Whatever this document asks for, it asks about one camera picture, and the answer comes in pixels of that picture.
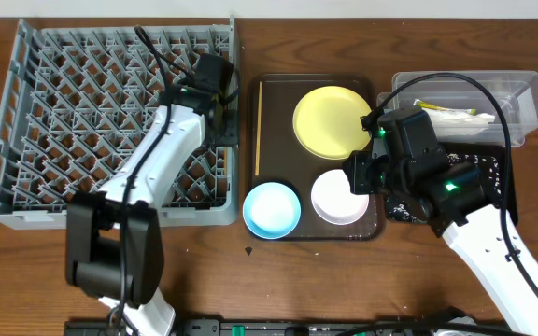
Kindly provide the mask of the yellow green snack wrapper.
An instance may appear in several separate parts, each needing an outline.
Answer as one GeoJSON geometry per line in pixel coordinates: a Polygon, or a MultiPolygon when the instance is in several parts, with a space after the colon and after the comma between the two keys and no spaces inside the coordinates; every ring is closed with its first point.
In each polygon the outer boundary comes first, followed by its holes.
{"type": "Polygon", "coordinates": [[[461,113],[461,114],[467,114],[467,115],[475,115],[476,110],[473,108],[468,109],[461,109],[461,108],[448,108],[448,107],[442,107],[439,105],[434,105],[431,103],[424,102],[420,99],[416,99],[413,103],[413,105],[417,105],[425,110],[432,110],[432,111],[439,111],[439,112],[447,112],[447,113],[461,113]]]}

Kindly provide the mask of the white pink bowl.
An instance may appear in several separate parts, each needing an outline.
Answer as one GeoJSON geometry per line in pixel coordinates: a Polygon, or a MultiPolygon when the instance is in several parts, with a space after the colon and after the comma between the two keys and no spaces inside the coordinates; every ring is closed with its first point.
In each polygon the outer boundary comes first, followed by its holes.
{"type": "Polygon", "coordinates": [[[368,195],[350,191],[342,169],[333,169],[320,175],[311,189],[311,204],[316,213],[333,225],[349,225],[360,219],[370,203],[368,195]]]}

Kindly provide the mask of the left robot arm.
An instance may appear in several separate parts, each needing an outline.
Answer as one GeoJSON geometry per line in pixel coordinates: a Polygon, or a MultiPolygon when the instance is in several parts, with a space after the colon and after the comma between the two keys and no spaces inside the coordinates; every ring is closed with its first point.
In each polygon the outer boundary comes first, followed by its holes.
{"type": "Polygon", "coordinates": [[[160,210],[180,169],[199,147],[238,142],[237,68],[205,53],[191,79],[166,84],[148,133],[95,193],[67,205],[65,279],[109,304],[106,321],[68,323],[71,335],[168,335],[173,308],[159,289],[164,257],[160,210]]]}

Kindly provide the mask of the white napkin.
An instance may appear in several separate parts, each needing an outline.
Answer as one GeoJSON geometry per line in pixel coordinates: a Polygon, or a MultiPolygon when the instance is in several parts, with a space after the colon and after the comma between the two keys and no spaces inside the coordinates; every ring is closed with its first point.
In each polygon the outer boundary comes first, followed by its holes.
{"type": "Polygon", "coordinates": [[[481,113],[467,115],[426,110],[438,137],[471,136],[484,130],[495,121],[493,115],[481,113]]]}

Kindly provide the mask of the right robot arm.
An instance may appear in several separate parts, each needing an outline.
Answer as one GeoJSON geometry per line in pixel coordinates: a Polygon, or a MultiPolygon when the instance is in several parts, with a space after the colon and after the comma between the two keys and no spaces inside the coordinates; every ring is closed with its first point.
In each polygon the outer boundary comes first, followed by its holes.
{"type": "Polygon", "coordinates": [[[427,112],[373,111],[361,126],[373,149],[343,169],[356,195],[393,195],[464,261],[511,330],[538,335],[538,263],[506,209],[507,181],[490,181],[470,162],[450,163],[427,112]]]}

